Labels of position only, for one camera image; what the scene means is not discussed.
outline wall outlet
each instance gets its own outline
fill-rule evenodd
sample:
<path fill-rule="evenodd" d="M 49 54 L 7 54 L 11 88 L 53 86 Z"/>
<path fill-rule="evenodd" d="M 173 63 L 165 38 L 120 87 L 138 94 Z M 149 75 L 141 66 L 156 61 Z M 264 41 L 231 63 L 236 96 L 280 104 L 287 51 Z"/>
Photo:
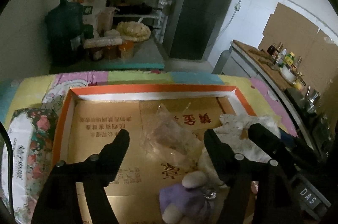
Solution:
<path fill-rule="evenodd" d="M 240 5 L 240 4 L 235 4 L 234 9 L 235 9 L 236 11 L 239 11 L 240 8 L 241 8 L 241 5 Z"/>

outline yellow bottle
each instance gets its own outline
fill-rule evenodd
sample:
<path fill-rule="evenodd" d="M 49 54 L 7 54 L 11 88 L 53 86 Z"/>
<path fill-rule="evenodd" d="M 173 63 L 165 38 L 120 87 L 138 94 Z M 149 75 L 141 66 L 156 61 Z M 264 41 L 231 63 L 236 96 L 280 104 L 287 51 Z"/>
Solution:
<path fill-rule="evenodd" d="M 293 52 L 290 52 L 288 55 L 285 56 L 284 61 L 291 67 L 294 59 L 295 54 Z"/>

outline kitchen counter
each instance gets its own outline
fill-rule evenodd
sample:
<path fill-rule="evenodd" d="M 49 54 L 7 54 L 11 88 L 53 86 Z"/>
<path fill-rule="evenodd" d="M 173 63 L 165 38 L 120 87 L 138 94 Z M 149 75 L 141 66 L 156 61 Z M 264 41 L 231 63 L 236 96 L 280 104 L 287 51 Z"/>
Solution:
<path fill-rule="evenodd" d="M 316 151 L 316 145 L 310 135 L 308 128 L 305 126 L 301 116 L 296 111 L 292 102 L 285 95 L 284 91 L 291 88 L 287 81 L 280 75 L 279 71 L 272 70 L 268 65 L 259 62 L 259 59 L 265 60 L 264 57 L 256 55 L 250 50 L 252 46 L 243 44 L 234 40 L 231 44 L 230 57 L 227 60 L 222 74 L 231 76 L 242 76 L 246 78 L 254 78 L 263 81 L 269 87 L 269 94 L 273 93 L 277 100 L 287 110 L 290 118 L 296 126 L 297 133 L 300 137 L 304 138 L 307 145 Z"/>
<path fill-rule="evenodd" d="M 284 80 L 279 71 L 272 70 L 268 65 L 259 62 L 259 59 L 266 59 L 251 52 L 252 49 L 257 50 L 257 48 L 254 48 L 247 44 L 243 44 L 236 40 L 233 41 L 233 44 L 237 45 L 238 48 L 242 49 L 243 52 L 245 52 L 253 61 L 255 61 L 255 63 L 271 78 L 271 80 L 281 91 L 284 92 L 286 89 L 291 87 L 290 84 Z"/>

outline red chinese characters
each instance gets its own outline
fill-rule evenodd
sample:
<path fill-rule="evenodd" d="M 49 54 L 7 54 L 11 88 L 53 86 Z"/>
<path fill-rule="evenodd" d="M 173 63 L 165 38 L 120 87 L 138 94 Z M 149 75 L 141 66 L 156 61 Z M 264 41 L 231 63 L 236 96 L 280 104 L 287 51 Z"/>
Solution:
<path fill-rule="evenodd" d="M 211 123 L 211 119 L 206 113 L 204 115 L 199 114 L 198 116 L 201 124 Z"/>
<path fill-rule="evenodd" d="M 184 123 L 189 126 L 193 126 L 196 123 L 196 119 L 193 114 L 183 115 Z"/>

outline floor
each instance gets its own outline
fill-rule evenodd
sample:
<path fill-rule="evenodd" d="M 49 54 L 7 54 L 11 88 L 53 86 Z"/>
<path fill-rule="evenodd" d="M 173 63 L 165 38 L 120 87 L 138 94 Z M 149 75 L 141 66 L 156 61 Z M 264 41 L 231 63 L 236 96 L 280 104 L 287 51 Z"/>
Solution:
<path fill-rule="evenodd" d="M 169 58 L 162 45 L 157 44 L 165 66 L 164 71 L 183 71 L 183 72 L 212 72 L 213 67 L 207 60 L 183 60 Z"/>

